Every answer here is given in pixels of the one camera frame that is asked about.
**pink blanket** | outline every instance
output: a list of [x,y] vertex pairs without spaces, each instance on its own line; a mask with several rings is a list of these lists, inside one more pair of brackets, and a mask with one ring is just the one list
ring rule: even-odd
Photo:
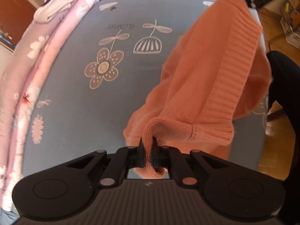
[[[0,79],[0,205],[4,210],[12,209],[11,193],[22,178],[24,142],[40,89],[61,47],[98,1],[46,1]],[[54,2],[63,3],[56,14],[51,8]]]

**bed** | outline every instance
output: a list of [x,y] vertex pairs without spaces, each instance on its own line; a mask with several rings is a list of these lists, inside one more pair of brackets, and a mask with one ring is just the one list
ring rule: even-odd
[[[212,2],[85,0],[85,10],[74,5],[69,12],[58,13],[57,28],[49,38],[39,39],[41,51],[24,73],[21,90],[10,95],[16,109],[9,132],[8,156],[13,164],[9,172],[6,169],[2,207],[13,208],[5,197],[22,177],[20,167],[22,175],[28,176],[98,149],[114,153],[125,146],[123,129],[132,113],[159,83],[162,65],[179,37]],[[51,48],[55,37],[62,37],[62,24],[68,24],[72,11],[78,23],[72,25],[66,41],[61,40],[61,49],[60,45]],[[251,13],[259,22],[256,10]],[[43,61],[54,49],[60,51],[57,57]],[[101,77],[93,77],[95,70],[102,72]],[[12,93],[4,86],[2,92],[8,91]],[[234,122],[231,162],[258,167],[266,106],[267,96],[252,114]],[[138,178],[133,171],[129,177]]]

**folded white cloth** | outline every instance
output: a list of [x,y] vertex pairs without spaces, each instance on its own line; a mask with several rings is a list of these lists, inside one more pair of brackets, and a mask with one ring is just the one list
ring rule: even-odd
[[46,2],[36,10],[33,19],[37,23],[48,23],[57,13],[69,9],[73,1],[74,0],[46,0]]

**cardboard box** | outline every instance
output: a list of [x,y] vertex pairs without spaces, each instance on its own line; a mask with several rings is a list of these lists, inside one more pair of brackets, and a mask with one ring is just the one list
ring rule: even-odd
[[293,32],[300,36],[300,0],[286,0],[280,12]]
[[283,17],[281,18],[280,23],[287,43],[300,49],[300,36],[293,31],[292,27],[285,22]]

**yellow flower center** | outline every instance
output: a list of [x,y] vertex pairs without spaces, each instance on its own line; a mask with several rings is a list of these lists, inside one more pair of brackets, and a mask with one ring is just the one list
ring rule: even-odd
[[100,74],[104,74],[108,71],[110,67],[110,64],[108,63],[108,61],[103,61],[102,63],[99,64],[98,66],[98,73]]

